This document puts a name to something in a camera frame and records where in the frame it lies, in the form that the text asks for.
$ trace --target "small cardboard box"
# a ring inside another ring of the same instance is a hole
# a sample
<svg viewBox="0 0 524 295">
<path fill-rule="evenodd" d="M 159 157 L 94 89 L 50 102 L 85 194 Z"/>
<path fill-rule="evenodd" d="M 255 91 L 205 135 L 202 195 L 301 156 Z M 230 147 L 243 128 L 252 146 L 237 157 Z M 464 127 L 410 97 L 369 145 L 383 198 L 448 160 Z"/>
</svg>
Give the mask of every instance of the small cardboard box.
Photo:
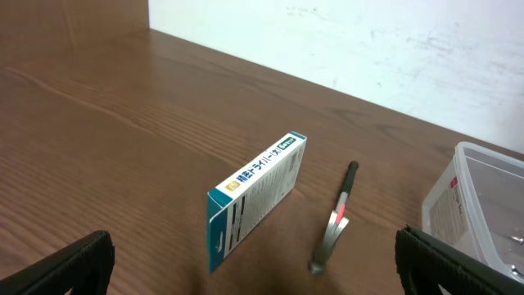
<svg viewBox="0 0 524 295">
<path fill-rule="evenodd" d="M 293 189 L 306 137 L 290 132 L 207 196 L 210 272 Z"/>
</svg>

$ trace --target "plastic container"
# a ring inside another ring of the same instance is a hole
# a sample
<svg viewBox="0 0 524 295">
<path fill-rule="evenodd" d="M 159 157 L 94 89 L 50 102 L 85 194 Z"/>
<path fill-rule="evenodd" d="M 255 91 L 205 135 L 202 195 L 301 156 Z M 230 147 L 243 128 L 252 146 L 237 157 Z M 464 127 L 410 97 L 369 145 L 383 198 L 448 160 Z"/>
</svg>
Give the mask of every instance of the plastic container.
<svg viewBox="0 0 524 295">
<path fill-rule="evenodd" d="M 524 283 L 524 162 L 459 143 L 424 199 L 422 229 Z"/>
</svg>

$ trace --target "box label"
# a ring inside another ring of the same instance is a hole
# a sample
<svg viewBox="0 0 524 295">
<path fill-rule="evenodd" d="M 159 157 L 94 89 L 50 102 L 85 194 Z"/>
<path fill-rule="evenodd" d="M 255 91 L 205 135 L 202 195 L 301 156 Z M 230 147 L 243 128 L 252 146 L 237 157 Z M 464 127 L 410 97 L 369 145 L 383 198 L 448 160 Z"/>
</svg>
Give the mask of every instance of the box label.
<svg viewBox="0 0 524 295">
<path fill-rule="evenodd" d="M 292 143 L 294 143 L 296 141 L 296 139 L 294 139 L 293 137 L 288 137 L 286 138 L 286 140 L 284 140 L 283 142 L 281 142 L 278 147 L 281 148 L 281 149 L 286 149 L 287 147 L 289 147 Z"/>
<path fill-rule="evenodd" d="M 452 246 L 468 231 L 468 220 L 457 176 L 431 207 L 430 226 L 433 237 Z"/>
</svg>

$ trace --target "wooden table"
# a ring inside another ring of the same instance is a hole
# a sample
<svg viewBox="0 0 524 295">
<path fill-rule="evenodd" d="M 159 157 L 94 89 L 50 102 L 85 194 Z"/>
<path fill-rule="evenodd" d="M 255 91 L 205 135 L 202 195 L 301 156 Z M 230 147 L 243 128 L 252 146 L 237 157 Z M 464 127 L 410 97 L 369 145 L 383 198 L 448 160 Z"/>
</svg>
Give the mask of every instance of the wooden table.
<svg viewBox="0 0 524 295">
<path fill-rule="evenodd" d="M 308 136 L 296 188 L 209 275 L 206 192 L 291 130 Z M 395 232 L 463 140 L 156 31 L 4 66 L 0 277 L 107 229 L 109 293 L 401 294 Z M 351 223 L 312 277 L 352 160 Z"/>
</svg>

